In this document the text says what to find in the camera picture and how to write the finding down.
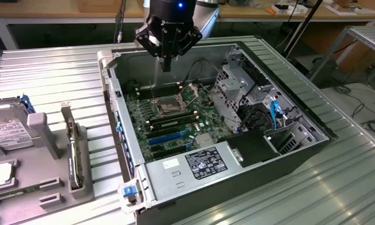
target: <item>blue plastic clip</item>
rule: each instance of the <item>blue plastic clip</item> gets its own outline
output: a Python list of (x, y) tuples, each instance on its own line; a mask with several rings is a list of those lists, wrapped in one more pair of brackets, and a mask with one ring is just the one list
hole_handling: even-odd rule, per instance
[(274, 121), (274, 130), (275, 130), (275, 129), (277, 129), (277, 114), (275, 114), (275, 111), (277, 111), (279, 114), (283, 114), (283, 111), (282, 111), (282, 109), (281, 109), (281, 106), (279, 106), (277, 100), (271, 102), (270, 111), (271, 111), (271, 117), (273, 117), (273, 121)]
[(130, 186), (130, 187), (124, 187), (123, 188), (123, 196), (124, 198), (131, 196), (131, 195), (135, 195), (138, 193), (136, 191), (136, 187), (135, 186)]
[(28, 112), (30, 113), (36, 113), (35, 108), (32, 106), (32, 103), (30, 101), (28, 95), (23, 94), (23, 97), (20, 97), (20, 100), (27, 104)]
[(118, 132), (123, 132), (123, 127), (120, 126), (120, 122), (118, 122), (118, 126), (115, 127), (115, 130)]

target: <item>warning label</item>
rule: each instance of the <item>warning label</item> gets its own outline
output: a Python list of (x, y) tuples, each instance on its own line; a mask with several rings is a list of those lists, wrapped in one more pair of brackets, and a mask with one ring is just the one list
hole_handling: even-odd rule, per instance
[(227, 170), (227, 165), (215, 147), (189, 154), (186, 158), (198, 180)]
[(22, 122), (0, 124), (0, 147), (31, 141), (32, 138)]

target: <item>hard drive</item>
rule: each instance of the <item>hard drive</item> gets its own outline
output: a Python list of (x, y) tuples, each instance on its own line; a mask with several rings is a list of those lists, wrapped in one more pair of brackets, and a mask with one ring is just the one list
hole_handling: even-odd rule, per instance
[(38, 133), (28, 128), (28, 114), (35, 113), (27, 95), (0, 99), (0, 147), (14, 150), (32, 146)]

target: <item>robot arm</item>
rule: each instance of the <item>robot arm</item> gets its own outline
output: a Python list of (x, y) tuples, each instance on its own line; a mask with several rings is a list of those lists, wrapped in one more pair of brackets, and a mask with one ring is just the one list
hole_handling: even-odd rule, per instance
[(136, 40), (154, 57), (163, 58), (163, 72), (171, 59), (185, 55), (203, 35), (194, 25), (197, 0), (151, 0), (147, 24), (136, 31)]

